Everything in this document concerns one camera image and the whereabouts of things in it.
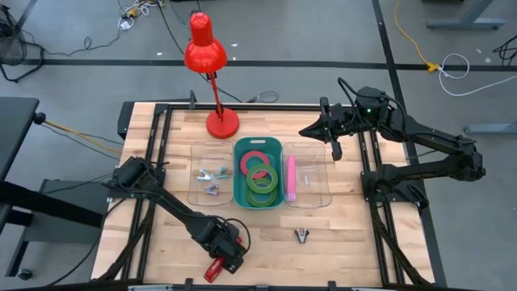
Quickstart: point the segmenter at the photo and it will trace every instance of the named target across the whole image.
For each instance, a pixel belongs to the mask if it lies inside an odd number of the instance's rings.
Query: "tape roll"
[[[248,166],[247,163],[250,160],[250,158],[257,157],[262,160],[263,163],[266,165],[269,165],[269,158],[261,151],[258,150],[251,150],[247,153],[245,153],[241,158],[241,171],[244,175],[248,176]],[[263,178],[266,176],[266,172],[259,172],[254,175],[253,179]]]
[[[266,185],[271,184],[271,181],[266,178],[258,178],[254,182],[255,183],[264,183]],[[258,207],[258,208],[267,207],[267,206],[271,206],[273,203],[275,203],[276,198],[278,197],[278,188],[273,189],[273,191],[271,191],[269,194],[270,195],[267,198],[267,200],[258,201],[253,197],[253,192],[251,191],[251,188],[248,188],[246,190],[246,199],[248,200],[248,202],[250,203],[251,206]]]
[[[271,176],[271,182],[266,187],[259,187],[255,183],[256,179],[254,179],[254,175],[259,171],[262,171],[265,174],[269,173],[269,175]],[[276,173],[275,169],[273,169],[273,167],[271,167],[270,165],[258,164],[250,169],[250,173],[246,177],[246,182],[248,183],[248,187],[250,187],[250,189],[253,190],[253,192],[256,192],[258,194],[268,194],[276,188],[276,185],[278,184],[278,174]]]

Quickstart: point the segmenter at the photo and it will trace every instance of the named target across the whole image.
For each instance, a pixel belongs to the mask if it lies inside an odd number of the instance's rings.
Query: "white cable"
[[[447,59],[449,57],[459,57],[459,58],[462,58],[466,63],[467,63],[467,71],[465,72],[465,74],[463,74],[462,76],[459,76],[459,77],[455,77],[455,76],[452,76],[450,75],[449,73],[447,73],[445,71],[445,62],[447,61]],[[455,96],[455,97],[461,97],[461,96],[466,96],[466,95],[471,95],[473,93],[476,93],[476,92],[479,92],[481,90],[484,90],[484,89],[487,89],[487,88],[490,88],[492,86],[497,86],[499,84],[503,84],[504,82],[508,82],[514,78],[517,78],[517,75],[513,76],[513,77],[509,77],[507,79],[504,79],[502,81],[499,81],[499,82],[495,82],[493,84],[489,84],[489,85],[486,85],[486,86],[483,86],[481,88],[478,88],[474,91],[470,91],[470,92],[467,92],[467,93],[461,93],[461,94],[455,94],[455,93],[451,93],[449,92],[447,89],[445,89],[445,86],[443,85],[443,81],[442,81],[442,75],[446,78],[451,78],[451,79],[454,79],[454,80],[461,80],[462,78],[465,78],[467,77],[467,75],[469,74],[469,71],[470,71],[470,63],[469,63],[469,60],[467,60],[466,57],[460,55],[459,53],[451,53],[449,55],[447,55],[444,59],[443,59],[443,62],[442,62],[442,66],[440,66],[438,68],[438,71],[439,71],[439,74],[438,74],[438,79],[439,79],[439,84],[442,86],[442,89],[447,92],[447,94],[451,95],[451,96]]]
[[[124,31],[124,30],[128,30],[129,28],[131,28],[135,24],[135,19],[133,17],[128,17],[128,18],[126,18],[126,20],[128,21],[129,26],[128,27],[121,27],[120,26],[122,24],[122,20],[125,20],[123,18],[123,16],[126,15],[128,13],[128,11],[130,11],[132,9],[137,9],[143,15],[147,16],[147,15],[149,15],[149,7],[154,7],[154,6],[157,6],[157,5],[158,4],[149,4],[149,0],[140,0],[140,1],[139,0],[135,0],[134,4],[132,6],[126,8],[124,10],[124,13],[119,18],[119,23],[118,23],[117,27],[120,30]]]

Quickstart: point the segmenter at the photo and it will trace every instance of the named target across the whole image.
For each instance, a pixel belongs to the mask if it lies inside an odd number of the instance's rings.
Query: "red desk lamp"
[[[239,129],[239,117],[233,110],[223,108],[219,102],[216,71],[226,65],[226,52],[212,34],[212,22],[203,12],[192,14],[191,41],[185,50],[185,65],[200,74],[207,74],[216,97],[216,111],[207,118],[207,130],[216,138],[232,137]]]

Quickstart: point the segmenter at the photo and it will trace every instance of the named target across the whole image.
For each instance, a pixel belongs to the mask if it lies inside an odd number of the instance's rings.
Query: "wooden table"
[[[136,103],[124,143],[121,161],[144,156],[155,103]],[[280,142],[314,140],[300,137],[298,131],[318,118],[318,112],[239,111],[241,127],[229,141],[244,136],[272,136]],[[187,204],[190,177],[190,147],[213,141],[205,129],[208,111],[174,110],[166,147],[165,189]],[[218,285],[311,285],[381,286],[373,238],[372,221],[365,203],[359,173],[363,170],[357,136],[341,137],[343,159],[333,162],[326,148],[326,169],[332,204],[320,209],[294,209],[281,205],[274,210],[242,209],[235,203],[217,207],[189,205],[205,214],[235,217],[250,228],[252,246],[244,264],[234,274],[222,272]],[[154,145],[156,158],[159,141]],[[379,137],[384,163],[405,165],[402,144]],[[92,278],[102,275],[128,240],[134,200],[126,200],[106,219]],[[401,249],[423,277],[433,281],[427,245],[418,210],[411,203],[392,203],[393,220]],[[295,228],[310,229],[306,244],[299,244]],[[132,264],[136,274],[138,248]],[[391,252],[385,245],[389,274],[394,282]],[[203,274],[212,260],[194,241],[185,227],[158,207],[154,217],[145,283],[182,284],[186,278],[207,284]]]

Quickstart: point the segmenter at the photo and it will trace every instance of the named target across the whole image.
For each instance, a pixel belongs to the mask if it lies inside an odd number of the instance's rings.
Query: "pink highlighter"
[[[296,157],[294,155],[288,156],[288,197],[287,201],[293,202],[296,200]]]

